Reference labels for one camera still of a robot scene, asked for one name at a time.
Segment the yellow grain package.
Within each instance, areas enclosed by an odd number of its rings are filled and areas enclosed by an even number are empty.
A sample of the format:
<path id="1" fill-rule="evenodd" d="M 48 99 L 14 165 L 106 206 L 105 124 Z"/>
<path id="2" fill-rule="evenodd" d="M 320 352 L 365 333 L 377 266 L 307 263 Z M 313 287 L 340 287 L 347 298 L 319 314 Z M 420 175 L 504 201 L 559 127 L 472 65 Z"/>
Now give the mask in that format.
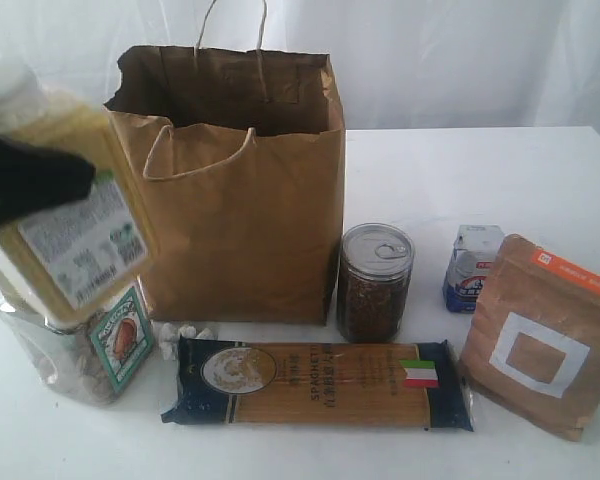
<path id="1" fill-rule="evenodd" d="M 111 118 L 62 92 L 35 90 L 0 102 L 0 137 L 94 166 L 82 200 L 0 229 L 0 271 L 54 327 L 84 322 L 133 282 L 157 243 Z"/>

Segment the clear jar yellow lid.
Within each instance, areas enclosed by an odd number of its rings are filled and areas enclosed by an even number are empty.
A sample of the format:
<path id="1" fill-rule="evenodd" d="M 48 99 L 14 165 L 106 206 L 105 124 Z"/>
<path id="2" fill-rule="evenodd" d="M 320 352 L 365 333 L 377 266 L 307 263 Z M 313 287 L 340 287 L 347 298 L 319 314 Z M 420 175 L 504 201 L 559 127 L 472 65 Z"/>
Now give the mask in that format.
<path id="1" fill-rule="evenodd" d="M 42 383 L 96 406 L 114 402 L 151 353 L 155 340 L 138 283 L 127 285 L 83 323 L 57 328 L 28 305 L 0 272 L 0 318 Z"/>

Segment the clear can dark grains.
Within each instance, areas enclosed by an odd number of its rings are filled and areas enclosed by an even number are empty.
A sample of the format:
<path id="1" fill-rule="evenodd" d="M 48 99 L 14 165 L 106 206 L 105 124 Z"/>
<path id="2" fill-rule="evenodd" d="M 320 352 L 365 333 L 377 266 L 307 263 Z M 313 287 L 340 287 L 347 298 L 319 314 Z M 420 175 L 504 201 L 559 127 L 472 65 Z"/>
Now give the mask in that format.
<path id="1" fill-rule="evenodd" d="M 400 331 L 415 247 L 402 230 L 365 223 L 341 242 L 336 319 L 351 343 L 384 343 Z"/>

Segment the white pebble cluster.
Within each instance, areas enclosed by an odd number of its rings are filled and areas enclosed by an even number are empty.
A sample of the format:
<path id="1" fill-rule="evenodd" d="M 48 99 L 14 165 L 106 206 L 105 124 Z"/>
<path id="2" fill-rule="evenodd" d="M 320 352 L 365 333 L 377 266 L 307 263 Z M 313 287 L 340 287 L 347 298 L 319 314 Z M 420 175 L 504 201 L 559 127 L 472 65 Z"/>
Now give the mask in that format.
<path id="1" fill-rule="evenodd" d="M 155 338 L 164 360 L 178 359 L 178 342 L 180 338 L 215 340 L 216 333 L 208 327 L 198 329 L 192 324 L 173 324 L 169 322 L 153 323 Z"/>

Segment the brown paper bag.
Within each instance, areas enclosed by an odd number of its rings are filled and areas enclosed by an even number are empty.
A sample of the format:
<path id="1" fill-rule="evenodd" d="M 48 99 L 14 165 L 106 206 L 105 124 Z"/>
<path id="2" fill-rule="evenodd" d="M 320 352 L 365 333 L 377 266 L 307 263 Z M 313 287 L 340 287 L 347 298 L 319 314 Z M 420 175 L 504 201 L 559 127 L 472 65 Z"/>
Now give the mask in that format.
<path id="1" fill-rule="evenodd" d="M 343 228 L 345 123 L 326 53 L 133 46 L 107 109 L 159 253 L 168 322 L 326 322 Z"/>

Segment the spaghetti package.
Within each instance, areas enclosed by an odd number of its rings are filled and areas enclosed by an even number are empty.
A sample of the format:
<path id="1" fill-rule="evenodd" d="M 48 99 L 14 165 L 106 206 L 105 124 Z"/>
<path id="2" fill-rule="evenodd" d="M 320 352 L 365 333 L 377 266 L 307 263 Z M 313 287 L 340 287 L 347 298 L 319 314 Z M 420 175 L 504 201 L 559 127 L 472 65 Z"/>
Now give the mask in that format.
<path id="1" fill-rule="evenodd" d="M 448 342 L 181 338 L 176 380 L 165 423 L 473 429 Z"/>

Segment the small blue white packet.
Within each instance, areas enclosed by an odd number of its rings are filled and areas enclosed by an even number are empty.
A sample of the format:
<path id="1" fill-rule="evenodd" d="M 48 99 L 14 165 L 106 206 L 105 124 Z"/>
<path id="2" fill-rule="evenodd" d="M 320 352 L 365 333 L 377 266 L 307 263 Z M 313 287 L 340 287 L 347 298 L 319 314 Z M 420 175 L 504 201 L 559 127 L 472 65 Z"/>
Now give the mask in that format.
<path id="1" fill-rule="evenodd" d="M 504 232 L 497 225 L 461 225 L 453 245 L 442 292 L 454 313 L 473 313 L 496 259 Z"/>

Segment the brown kraft pouch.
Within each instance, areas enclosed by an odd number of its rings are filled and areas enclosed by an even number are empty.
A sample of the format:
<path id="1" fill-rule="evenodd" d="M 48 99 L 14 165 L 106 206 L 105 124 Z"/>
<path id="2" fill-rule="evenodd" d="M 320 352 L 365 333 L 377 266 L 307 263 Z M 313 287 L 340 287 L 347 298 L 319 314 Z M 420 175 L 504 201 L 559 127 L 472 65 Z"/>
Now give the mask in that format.
<path id="1" fill-rule="evenodd" d="M 600 404 L 600 275 L 505 237 L 460 354 L 471 386 L 577 442 Z"/>

